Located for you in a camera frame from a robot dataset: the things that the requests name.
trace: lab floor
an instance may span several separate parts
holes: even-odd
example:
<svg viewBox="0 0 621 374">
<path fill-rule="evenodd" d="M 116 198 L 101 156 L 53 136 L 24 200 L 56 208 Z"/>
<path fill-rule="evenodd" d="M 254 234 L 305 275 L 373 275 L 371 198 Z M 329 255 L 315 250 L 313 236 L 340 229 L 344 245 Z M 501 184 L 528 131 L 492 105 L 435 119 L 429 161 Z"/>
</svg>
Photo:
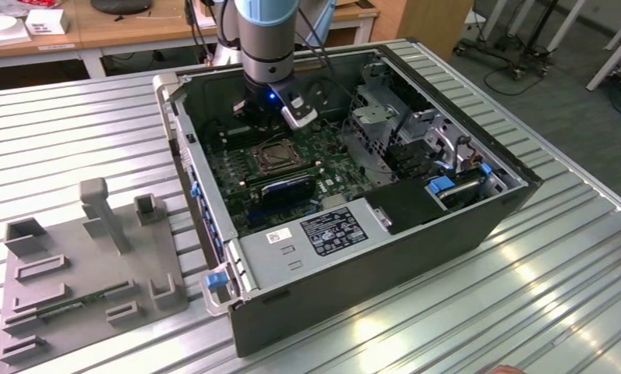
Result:
<svg viewBox="0 0 621 374">
<path fill-rule="evenodd" d="M 491 14 L 496 1 L 479 0 L 477 11 Z M 503 24 L 509 21 L 517 3 L 509 1 L 500 19 Z M 528 41 L 543 10 L 544 6 L 535 4 L 520 32 L 524 41 Z M 540 38 L 540 45 L 548 45 L 563 21 L 564 15 L 556 12 Z M 500 37 L 503 30 L 496 28 L 491 42 Z M 504 61 L 471 51 L 463 57 L 455 56 L 449 63 L 621 196 L 621 114 L 611 104 L 608 83 L 595 92 L 586 89 L 610 57 L 610 52 L 603 49 L 610 39 L 610 36 L 576 23 L 553 54 L 556 66 L 547 78 L 516 97 L 496 93 L 483 81 L 495 68 L 505 65 Z M 489 82 L 499 90 L 516 92 L 536 79 L 537 76 L 527 76 L 516 82 L 508 76 L 496 74 Z"/>
</svg>

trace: warning label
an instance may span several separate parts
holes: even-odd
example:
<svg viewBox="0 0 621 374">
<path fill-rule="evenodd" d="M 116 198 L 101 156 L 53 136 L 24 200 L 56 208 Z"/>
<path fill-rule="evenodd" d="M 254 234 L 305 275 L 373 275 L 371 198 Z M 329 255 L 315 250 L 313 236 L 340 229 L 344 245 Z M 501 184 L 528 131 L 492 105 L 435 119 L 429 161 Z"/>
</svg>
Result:
<svg viewBox="0 0 621 374">
<path fill-rule="evenodd" d="M 348 208 L 301 222 L 319 255 L 327 256 L 369 237 Z"/>
</svg>

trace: metal slatted table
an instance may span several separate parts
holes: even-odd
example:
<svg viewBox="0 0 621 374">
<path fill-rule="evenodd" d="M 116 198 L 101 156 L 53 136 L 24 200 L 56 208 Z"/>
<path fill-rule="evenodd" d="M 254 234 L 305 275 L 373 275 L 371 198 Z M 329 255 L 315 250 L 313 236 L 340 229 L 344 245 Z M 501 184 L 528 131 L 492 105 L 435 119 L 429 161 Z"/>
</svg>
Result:
<svg viewBox="0 0 621 374">
<path fill-rule="evenodd" d="M 105 176 L 113 206 L 165 198 L 192 298 L 26 372 L 621 372 L 621 199 L 420 44 L 389 47 L 547 182 L 477 249 L 248 358 L 205 310 L 153 73 L 0 91 L 0 241 L 14 217 L 81 217 L 76 183 Z M 0 305 L 5 258 L 0 242 Z"/>
</svg>

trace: green circuit board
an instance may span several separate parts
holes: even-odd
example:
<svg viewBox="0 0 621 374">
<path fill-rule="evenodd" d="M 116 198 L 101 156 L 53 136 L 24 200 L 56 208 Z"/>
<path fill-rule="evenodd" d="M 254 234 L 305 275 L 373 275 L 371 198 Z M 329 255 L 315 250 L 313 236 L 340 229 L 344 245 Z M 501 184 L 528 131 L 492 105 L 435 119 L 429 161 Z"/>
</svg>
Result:
<svg viewBox="0 0 621 374">
<path fill-rule="evenodd" d="M 324 209 L 323 200 L 340 195 L 352 201 L 373 188 L 329 124 L 281 133 L 256 146 L 208 155 L 224 201 L 241 236 L 267 230 Z M 313 176 L 311 199 L 280 210 L 263 211 L 263 188 Z"/>
</svg>

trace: blue latch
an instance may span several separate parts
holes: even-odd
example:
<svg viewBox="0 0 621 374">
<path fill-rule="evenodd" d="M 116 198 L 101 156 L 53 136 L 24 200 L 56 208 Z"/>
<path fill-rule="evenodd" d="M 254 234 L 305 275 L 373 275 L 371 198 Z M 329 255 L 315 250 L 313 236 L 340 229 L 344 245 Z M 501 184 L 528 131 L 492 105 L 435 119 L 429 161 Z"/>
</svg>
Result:
<svg viewBox="0 0 621 374">
<path fill-rule="evenodd" d="M 200 197 L 201 194 L 202 194 L 202 191 L 200 190 L 200 182 L 194 181 L 193 187 L 190 188 L 190 196 Z"/>
<path fill-rule="evenodd" d="M 221 271 L 220 273 L 212 273 L 206 276 L 206 285 L 210 290 L 216 290 L 218 287 L 226 286 L 229 283 L 228 272 Z"/>
<path fill-rule="evenodd" d="M 491 167 L 489 164 L 483 162 L 481 163 L 481 171 L 484 172 L 485 175 L 491 175 L 491 173 L 493 173 L 493 168 Z"/>
<path fill-rule="evenodd" d="M 456 183 L 445 175 L 444 177 L 432 179 L 431 182 L 428 183 L 428 186 L 432 192 L 437 195 L 440 192 L 455 187 Z"/>
</svg>

